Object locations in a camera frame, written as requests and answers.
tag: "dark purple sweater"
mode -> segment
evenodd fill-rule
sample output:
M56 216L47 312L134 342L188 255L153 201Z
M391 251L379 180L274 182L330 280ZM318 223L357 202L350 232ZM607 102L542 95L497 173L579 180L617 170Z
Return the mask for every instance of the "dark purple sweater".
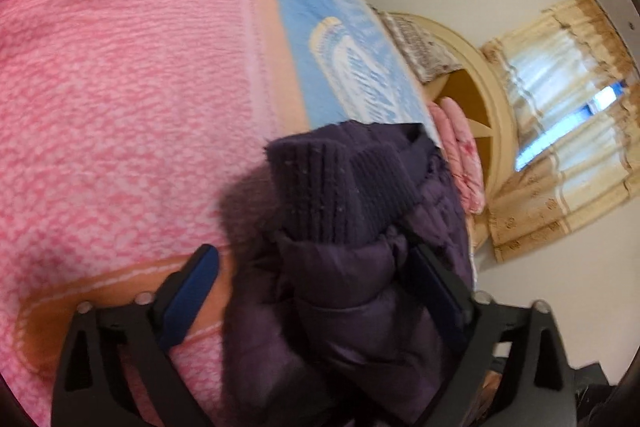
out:
M415 422L452 355L396 274L402 219L470 286L460 198L420 124L354 121L267 147L282 228L239 267L225 386L244 425L324 425L364 392Z

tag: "curtain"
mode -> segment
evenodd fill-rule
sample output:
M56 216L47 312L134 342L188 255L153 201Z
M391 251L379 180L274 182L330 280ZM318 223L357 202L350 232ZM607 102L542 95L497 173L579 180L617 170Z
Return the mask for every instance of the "curtain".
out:
M513 107L520 149L624 79L633 61L595 0L569 0L482 48Z
M483 47L513 107L525 148L634 64L595 0L570 0ZM640 86L515 172L488 202L498 261L548 245L634 196L640 187Z

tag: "pink towel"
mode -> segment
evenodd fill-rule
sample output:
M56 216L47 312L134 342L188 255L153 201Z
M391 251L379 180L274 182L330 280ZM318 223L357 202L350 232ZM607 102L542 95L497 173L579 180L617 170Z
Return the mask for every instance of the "pink towel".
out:
M468 188L468 211L472 214L481 214L485 205L484 177L476 139L471 132L465 113L453 99L443 98L440 100L440 107L449 118L458 143L463 181Z
M453 182L456 184L456 188L460 194L460 202L465 214L469 213L470 200L469 200L469 188L465 183L465 171L462 167L462 160L460 159L460 150L458 149L458 142L456 141L456 135L449 121L447 114L434 102L428 103L429 111L433 117L433 121L436 124L438 134L440 134L440 140L442 140L442 147L444 148L444 154L449 163L449 170L453 176Z
M255 3L0 0L0 371L40 427L52 382L14 339L25 299L228 245L273 210L259 169L282 130ZM226 201L256 169L251 206ZM216 416L220 333L172 357Z

